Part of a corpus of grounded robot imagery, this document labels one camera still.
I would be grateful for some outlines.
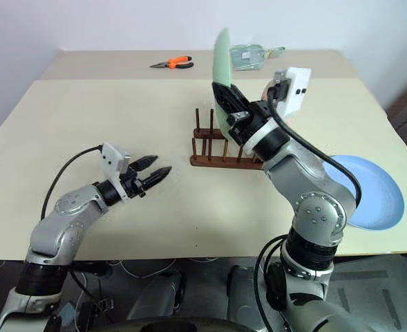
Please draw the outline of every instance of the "floor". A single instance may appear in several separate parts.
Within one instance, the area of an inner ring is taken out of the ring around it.
[[[130,271],[143,275],[170,262],[125,261],[125,265]],[[226,318],[229,269],[235,264],[251,266],[253,263],[253,258],[220,258],[208,263],[178,259],[172,268],[187,275],[187,291],[178,315]],[[7,261],[0,268],[0,311],[20,269],[21,263],[12,261]],[[110,311],[115,321],[126,317],[149,280],[130,277],[120,266],[113,268],[109,279],[102,280],[104,297],[111,297],[115,302],[115,308]],[[97,294],[97,285],[97,278],[88,275],[88,289]],[[78,288],[70,277],[67,278],[61,307],[68,300],[75,303],[78,296]],[[407,257],[384,255],[337,264],[330,282],[328,301],[344,307],[378,331],[407,332]],[[269,307],[265,310],[275,332],[284,331],[278,315]],[[74,331],[73,325],[64,330]]]

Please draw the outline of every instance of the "black cable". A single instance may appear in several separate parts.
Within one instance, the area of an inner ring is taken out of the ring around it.
[[[266,256],[266,260],[265,260],[265,265],[263,266],[263,274],[265,276],[265,280],[266,280],[266,271],[267,271],[267,267],[269,265],[269,261],[272,258],[272,255],[274,254],[274,252],[279,249],[281,247],[281,245],[283,244],[283,242],[285,241],[286,236],[284,239],[280,240],[280,242],[278,242],[272,249],[271,251],[269,251],[269,253]]]
[[[102,301],[104,298],[102,296],[102,283],[100,282],[100,278],[97,278],[97,283],[99,284],[99,301]]]
[[[272,330],[271,324],[267,320],[265,311],[263,310],[263,306],[260,301],[260,295],[258,294],[258,270],[260,268],[261,259],[263,258],[263,255],[265,254],[266,250],[273,243],[280,241],[281,239],[284,239],[285,237],[286,237],[286,235],[280,235],[279,237],[276,237],[276,238],[272,239],[271,241],[269,241],[268,243],[266,243],[265,246],[263,247],[263,249],[260,251],[260,254],[258,254],[256,265],[254,267],[254,296],[256,298],[258,311],[260,312],[260,316],[261,316],[261,319],[263,320],[263,323],[265,323],[267,332],[274,332],[274,331]]]
[[[98,309],[100,310],[100,312],[102,313],[102,315],[105,318],[105,325],[108,325],[108,322],[110,323],[114,323],[113,319],[108,315],[108,313],[105,312],[105,310],[102,308],[102,306],[100,305],[100,303],[95,299],[95,297],[89,292],[88,289],[86,289],[84,287],[84,285],[82,285],[82,283],[80,282],[80,280],[78,280],[78,278],[76,277],[76,275],[74,274],[74,271],[70,269],[70,275],[73,278],[74,282],[79,286],[79,288],[90,298],[91,301],[94,302],[94,304],[96,305],[96,307],[98,307]]]
[[[45,213],[46,213],[46,206],[48,205],[48,201],[50,200],[50,196],[51,193],[53,192],[54,187],[56,186],[57,181],[59,180],[60,176],[62,175],[62,173],[64,172],[64,170],[77,158],[79,158],[80,156],[83,156],[84,154],[87,154],[88,152],[92,152],[95,150],[102,150],[102,145],[98,145],[96,147],[91,147],[90,149],[86,149],[78,154],[76,154],[74,157],[72,157],[70,160],[68,160],[66,162],[66,164],[60,169],[59,173],[57,173],[56,177],[53,180],[53,183],[51,183],[50,189],[48,190],[48,192],[46,193],[45,196],[45,201],[44,201],[44,205],[42,206],[42,211],[40,214],[40,220],[45,218]]]
[[[293,139],[295,139],[298,143],[303,145],[307,150],[315,154],[317,157],[322,159],[323,161],[327,162],[331,166],[337,168],[340,172],[342,172],[344,175],[346,175],[349,180],[352,182],[352,184],[355,186],[355,202],[358,207],[360,204],[361,200],[361,186],[360,183],[358,182],[357,178],[355,177],[354,174],[352,174],[346,167],[344,167],[342,164],[338,163],[331,157],[329,157],[327,154],[324,154],[322,151],[317,149],[315,146],[310,144],[308,141],[306,141],[303,137],[298,135],[294,130],[288,127],[288,125],[283,121],[283,119],[280,117],[278,114],[276,107],[272,104],[272,101],[276,97],[276,88],[271,87],[267,91],[267,106],[269,107],[269,110],[271,112],[271,115],[275,122],[280,126],[280,128],[289,136],[291,136]]]

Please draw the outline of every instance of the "plastic bag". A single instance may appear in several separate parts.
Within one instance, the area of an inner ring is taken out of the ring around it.
[[[233,45],[231,59],[237,71],[257,71],[263,68],[268,57],[278,57],[284,47],[263,48],[261,45]]]

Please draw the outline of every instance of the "beige table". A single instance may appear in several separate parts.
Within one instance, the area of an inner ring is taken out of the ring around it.
[[[253,100],[267,79],[235,83]],[[0,259],[24,258],[59,168],[104,141],[134,158],[158,154],[156,166],[173,171],[145,198],[111,208],[88,231],[78,259],[257,255],[268,239],[289,230],[292,211],[260,171],[189,164],[194,109],[213,106],[208,79],[36,81],[0,128]],[[363,83],[313,78],[294,128],[329,154],[373,160],[403,192],[399,225],[383,232],[348,226],[339,254],[407,252],[407,147]],[[214,146],[214,153],[221,149]],[[98,155],[83,157],[62,176],[48,207],[100,180]]]

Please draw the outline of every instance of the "pliers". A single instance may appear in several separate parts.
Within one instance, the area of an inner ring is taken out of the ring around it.
[[[191,61],[192,57],[177,57],[175,59],[169,59],[166,62],[160,62],[159,64],[153,64],[149,68],[178,68],[178,69],[186,69],[191,68],[194,63],[188,62],[187,64],[179,64],[179,62]]]

